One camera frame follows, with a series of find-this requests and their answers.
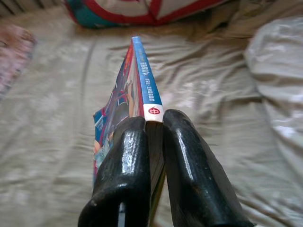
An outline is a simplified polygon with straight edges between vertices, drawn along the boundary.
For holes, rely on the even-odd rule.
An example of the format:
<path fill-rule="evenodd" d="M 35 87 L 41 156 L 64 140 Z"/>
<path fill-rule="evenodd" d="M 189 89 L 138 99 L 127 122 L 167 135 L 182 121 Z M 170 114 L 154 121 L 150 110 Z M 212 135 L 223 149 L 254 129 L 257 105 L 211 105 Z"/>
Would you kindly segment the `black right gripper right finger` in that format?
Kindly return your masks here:
<path fill-rule="evenodd" d="M 222 165 L 179 110 L 166 110 L 163 116 L 163 155 L 174 226 L 254 226 Z"/>

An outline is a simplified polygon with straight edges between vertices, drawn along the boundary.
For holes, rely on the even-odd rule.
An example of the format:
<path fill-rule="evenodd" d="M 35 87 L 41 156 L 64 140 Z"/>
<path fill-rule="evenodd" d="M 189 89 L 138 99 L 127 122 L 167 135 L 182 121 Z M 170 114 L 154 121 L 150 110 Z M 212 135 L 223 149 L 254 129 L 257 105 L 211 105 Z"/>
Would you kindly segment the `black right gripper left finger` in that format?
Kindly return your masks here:
<path fill-rule="evenodd" d="M 123 120 L 100 165 L 80 227 L 146 227 L 151 198 L 150 160 L 145 119 Z"/>

